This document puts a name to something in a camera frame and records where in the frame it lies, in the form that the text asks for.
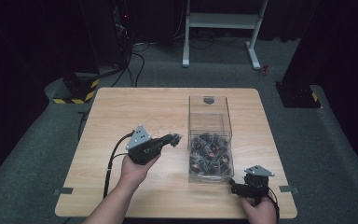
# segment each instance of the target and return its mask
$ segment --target gray carpet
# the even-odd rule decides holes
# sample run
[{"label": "gray carpet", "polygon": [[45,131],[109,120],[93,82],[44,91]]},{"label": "gray carpet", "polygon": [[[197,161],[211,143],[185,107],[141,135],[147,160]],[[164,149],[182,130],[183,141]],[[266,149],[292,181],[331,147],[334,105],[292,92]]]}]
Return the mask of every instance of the gray carpet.
[{"label": "gray carpet", "polygon": [[[202,48],[207,43],[193,40]],[[341,131],[324,91],[312,86],[323,108],[285,108],[274,83],[281,81],[298,41],[257,41],[257,56],[268,63],[270,74],[260,77],[250,65],[243,41],[217,42],[207,49],[190,49],[190,66],[182,67],[181,47],[140,45],[134,51],[145,58],[138,87],[255,88],[259,91],[268,122],[294,194],[298,216],[280,223],[358,223],[358,157]],[[132,56],[133,79],[142,61]],[[109,87],[118,75],[104,77],[98,88]],[[59,83],[46,87],[52,98]],[[126,72],[116,86],[129,87]],[[76,151],[77,130],[86,105],[50,103],[22,137],[0,168],[0,223],[63,223],[54,213],[58,196]],[[80,223],[82,217],[68,223]],[[178,220],[129,219],[126,223],[175,223]],[[223,223],[222,220],[198,220]],[[225,223],[243,221],[225,220]]]}]

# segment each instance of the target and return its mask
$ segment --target cord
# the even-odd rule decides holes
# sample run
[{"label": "cord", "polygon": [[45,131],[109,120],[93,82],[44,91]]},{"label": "cord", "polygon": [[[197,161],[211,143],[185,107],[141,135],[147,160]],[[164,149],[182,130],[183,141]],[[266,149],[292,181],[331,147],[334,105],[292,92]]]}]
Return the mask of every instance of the cord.
[{"label": "cord", "polygon": [[246,41],[247,38],[245,37],[233,37],[233,40],[220,40],[219,38],[214,39],[214,43],[216,44],[237,44],[240,42]]},{"label": "cord", "polygon": [[141,75],[142,70],[144,69],[145,59],[144,59],[144,57],[142,57],[142,55],[140,55],[140,54],[137,54],[137,53],[133,53],[133,54],[136,55],[136,56],[138,56],[138,57],[140,57],[140,58],[142,59],[142,67],[141,67],[141,69],[139,70],[138,75],[136,75],[136,79],[135,79],[135,87],[138,87],[138,78],[139,78],[139,76]]},{"label": "cord", "polygon": [[125,153],[122,153],[122,154],[118,154],[117,156],[115,156],[116,150],[117,150],[118,146],[120,145],[120,143],[122,141],[124,141],[126,138],[131,137],[134,132],[135,131],[132,131],[131,133],[127,133],[122,138],[120,138],[120,140],[118,140],[118,142],[116,143],[115,148],[113,149],[112,155],[110,156],[109,163],[108,163],[107,169],[106,169],[105,185],[104,185],[104,188],[103,188],[103,197],[104,198],[106,197],[107,191],[109,190],[110,173],[112,171],[113,159],[115,157],[117,157],[117,156],[121,156],[121,155],[125,154]]},{"label": "cord", "polygon": [[133,87],[132,72],[129,67],[127,67],[127,72],[129,72],[129,75],[130,75],[130,83],[131,83],[130,86]]},{"label": "cord", "polygon": [[71,220],[71,217],[68,217],[62,224],[66,224]]},{"label": "cord", "polygon": [[77,141],[80,141],[80,135],[81,135],[81,125],[83,124],[84,121],[86,121],[87,119],[85,119],[88,115],[89,115],[89,112],[91,111],[91,108],[86,111],[86,112],[78,112],[77,114],[82,114],[81,116],[81,120],[80,120],[80,123],[79,123],[79,127],[77,129]]},{"label": "cord", "polygon": [[179,21],[179,25],[178,25],[178,29],[176,30],[175,34],[173,35],[173,38],[175,38],[175,36],[179,33],[179,30],[182,26],[182,20],[183,20],[183,15],[185,12],[186,8],[185,8],[185,1],[182,1],[182,14],[180,16],[180,21]]},{"label": "cord", "polygon": [[203,48],[199,48],[199,47],[196,47],[196,46],[194,46],[194,45],[189,44],[189,46],[190,46],[191,48],[193,48],[193,49],[208,49],[208,48],[210,48],[210,47],[213,45],[213,43],[214,43],[214,38],[213,38],[212,35],[206,35],[206,36],[197,35],[197,39],[198,39],[199,41],[211,41],[211,43],[210,43],[209,45],[207,45],[206,47],[203,47]]},{"label": "cord", "polygon": [[123,76],[123,74],[124,74],[124,72],[125,72],[126,70],[127,70],[127,65],[126,65],[126,68],[123,69],[123,71],[121,71],[120,75],[118,76],[118,78],[117,78],[116,81],[112,84],[111,87],[114,87],[114,86],[118,83],[118,81],[120,80],[121,76]]},{"label": "cord", "polygon": [[279,210],[280,210],[280,208],[279,208],[279,206],[278,206],[278,198],[277,198],[277,196],[275,195],[275,193],[274,193],[274,191],[272,190],[272,189],[270,189],[270,188],[268,188],[269,189],[269,191],[271,191],[272,192],[272,194],[274,195],[274,198],[275,198],[275,201],[271,198],[271,196],[269,196],[269,195],[267,195],[267,198],[269,198],[271,201],[272,201],[272,204],[274,205],[274,207],[275,207],[275,213],[276,213],[276,216],[277,216],[277,224],[278,224],[278,221],[279,221],[279,218],[280,218],[280,213],[279,213]]},{"label": "cord", "polygon": [[114,74],[119,73],[119,72],[122,71],[122,70],[125,70],[125,66],[122,66],[122,67],[120,66],[119,68],[117,68],[117,69],[115,69],[115,70],[113,70],[113,71],[104,73],[104,74],[102,74],[102,75],[98,75],[97,78],[110,77],[110,76],[112,76],[112,75],[114,75]]}]

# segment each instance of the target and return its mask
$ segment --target clear plastic bin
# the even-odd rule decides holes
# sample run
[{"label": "clear plastic bin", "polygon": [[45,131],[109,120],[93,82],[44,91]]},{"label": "clear plastic bin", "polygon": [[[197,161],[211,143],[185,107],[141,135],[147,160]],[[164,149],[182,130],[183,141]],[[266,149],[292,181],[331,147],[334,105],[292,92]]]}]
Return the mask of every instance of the clear plastic bin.
[{"label": "clear plastic bin", "polygon": [[227,97],[189,97],[189,182],[226,183],[234,176],[231,136]]}]

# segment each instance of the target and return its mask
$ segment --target metal stand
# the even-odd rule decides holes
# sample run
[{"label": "metal stand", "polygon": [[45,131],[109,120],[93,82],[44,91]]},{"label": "metal stand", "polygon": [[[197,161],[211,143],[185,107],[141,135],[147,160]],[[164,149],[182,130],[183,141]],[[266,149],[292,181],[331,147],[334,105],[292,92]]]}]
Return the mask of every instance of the metal stand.
[{"label": "metal stand", "polygon": [[183,49],[183,67],[190,65],[189,54],[189,32],[190,27],[210,27],[210,28],[232,28],[232,29],[253,29],[251,42],[246,42],[249,56],[254,70],[261,68],[255,54],[255,41],[264,18],[264,12],[269,0],[263,0],[260,11],[257,15],[241,14],[218,14],[218,13],[190,13],[190,0],[187,0],[186,7],[186,35]]}]

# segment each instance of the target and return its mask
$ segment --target small objects in bin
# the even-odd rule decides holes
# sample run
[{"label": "small objects in bin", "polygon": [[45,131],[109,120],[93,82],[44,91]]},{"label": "small objects in bin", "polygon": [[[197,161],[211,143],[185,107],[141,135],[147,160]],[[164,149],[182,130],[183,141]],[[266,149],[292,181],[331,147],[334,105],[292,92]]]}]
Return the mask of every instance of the small objects in bin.
[{"label": "small objects in bin", "polygon": [[190,142],[190,173],[203,175],[230,175],[228,141],[218,134],[196,135]]}]

